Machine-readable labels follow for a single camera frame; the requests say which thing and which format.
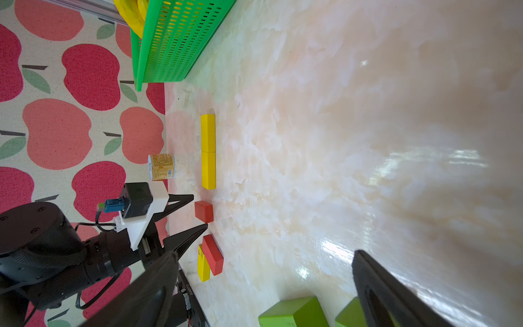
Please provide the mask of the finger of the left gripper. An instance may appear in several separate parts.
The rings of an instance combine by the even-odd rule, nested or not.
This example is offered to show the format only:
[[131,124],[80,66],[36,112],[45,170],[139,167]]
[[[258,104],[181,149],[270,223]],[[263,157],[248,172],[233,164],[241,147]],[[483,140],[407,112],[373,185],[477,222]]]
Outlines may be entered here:
[[170,194],[166,208],[163,212],[155,213],[153,215],[153,221],[158,222],[162,220],[192,201],[194,201],[193,194]]
[[174,252],[176,257],[180,259],[193,242],[196,241],[207,229],[208,224],[204,223],[190,228],[189,230],[171,235],[163,240],[163,248],[166,252]]

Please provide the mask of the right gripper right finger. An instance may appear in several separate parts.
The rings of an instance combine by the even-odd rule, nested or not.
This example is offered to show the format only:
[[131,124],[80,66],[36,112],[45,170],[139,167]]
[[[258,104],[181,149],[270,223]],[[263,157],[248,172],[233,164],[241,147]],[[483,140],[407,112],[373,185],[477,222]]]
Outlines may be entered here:
[[450,326],[370,254],[354,253],[354,283],[368,326]]

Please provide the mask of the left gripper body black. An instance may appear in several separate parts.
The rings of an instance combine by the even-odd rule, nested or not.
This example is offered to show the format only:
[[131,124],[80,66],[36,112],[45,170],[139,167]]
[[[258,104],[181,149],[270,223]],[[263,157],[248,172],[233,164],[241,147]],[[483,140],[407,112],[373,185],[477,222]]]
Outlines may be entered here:
[[138,244],[138,253],[144,266],[151,266],[165,253],[154,221],[149,222]]

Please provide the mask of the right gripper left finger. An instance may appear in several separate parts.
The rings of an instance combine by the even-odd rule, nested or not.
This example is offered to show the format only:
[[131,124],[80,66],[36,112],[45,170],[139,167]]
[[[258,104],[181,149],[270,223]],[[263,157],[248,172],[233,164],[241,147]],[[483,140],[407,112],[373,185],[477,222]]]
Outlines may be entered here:
[[178,278],[178,256],[166,252],[83,326],[165,326]]

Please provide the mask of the red block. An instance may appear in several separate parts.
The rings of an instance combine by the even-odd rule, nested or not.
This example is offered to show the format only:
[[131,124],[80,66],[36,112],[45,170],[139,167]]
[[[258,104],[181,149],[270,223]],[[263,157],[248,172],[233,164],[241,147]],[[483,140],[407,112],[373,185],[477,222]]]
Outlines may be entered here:
[[224,258],[212,234],[204,236],[202,250],[213,275],[220,275],[223,272]]
[[203,200],[195,202],[195,216],[201,222],[214,222],[213,205]]

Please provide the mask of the yellow block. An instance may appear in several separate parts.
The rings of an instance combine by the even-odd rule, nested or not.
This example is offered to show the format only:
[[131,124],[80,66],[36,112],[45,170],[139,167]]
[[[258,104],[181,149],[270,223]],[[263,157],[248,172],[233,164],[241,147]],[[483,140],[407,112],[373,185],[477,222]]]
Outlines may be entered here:
[[204,255],[202,245],[198,246],[197,274],[202,283],[208,281],[211,276],[211,268],[209,266],[206,256]]
[[216,152],[216,129],[215,115],[204,114],[200,117],[202,151],[207,153]]
[[202,186],[208,190],[217,186],[216,153],[202,152]]

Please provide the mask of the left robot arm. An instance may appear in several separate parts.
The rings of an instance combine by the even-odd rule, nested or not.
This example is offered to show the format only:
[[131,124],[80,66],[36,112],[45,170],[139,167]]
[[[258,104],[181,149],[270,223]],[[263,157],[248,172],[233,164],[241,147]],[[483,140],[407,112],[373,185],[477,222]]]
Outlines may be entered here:
[[60,208],[33,202],[1,214],[2,324],[27,324],[25,309],[58,307],[63,300],[106,281],[112,285],[136,262],[145,271],[87,320],[87,326],[193,326],[208,324],[178,266],[206,224],[160,240],[154,222],[132,249],[125,231],[82,241]]

